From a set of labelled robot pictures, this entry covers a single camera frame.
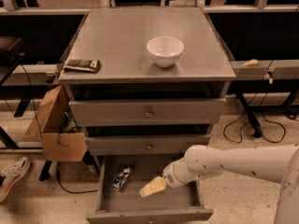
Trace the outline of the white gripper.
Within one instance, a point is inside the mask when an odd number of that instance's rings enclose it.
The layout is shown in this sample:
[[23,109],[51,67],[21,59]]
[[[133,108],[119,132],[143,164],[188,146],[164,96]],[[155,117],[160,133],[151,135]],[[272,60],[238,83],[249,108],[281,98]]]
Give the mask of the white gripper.
[[170,188],[178,188],[196,180],[198,174],[192,171],[184,158],[177,161],[172,161],[163,170],[163,177],[156,176],[140,191],[142,197],[150,196],[151,194],[166,189],[166,184]]

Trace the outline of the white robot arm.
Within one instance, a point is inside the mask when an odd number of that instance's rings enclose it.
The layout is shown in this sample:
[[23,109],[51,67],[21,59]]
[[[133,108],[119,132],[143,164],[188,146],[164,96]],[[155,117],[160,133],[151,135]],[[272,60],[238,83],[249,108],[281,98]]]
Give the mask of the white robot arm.
[[299,146],[217,149],[195,145],[140,190],[147,197],[168,187],[231,172],[280,184],[275,224],[299,224]]

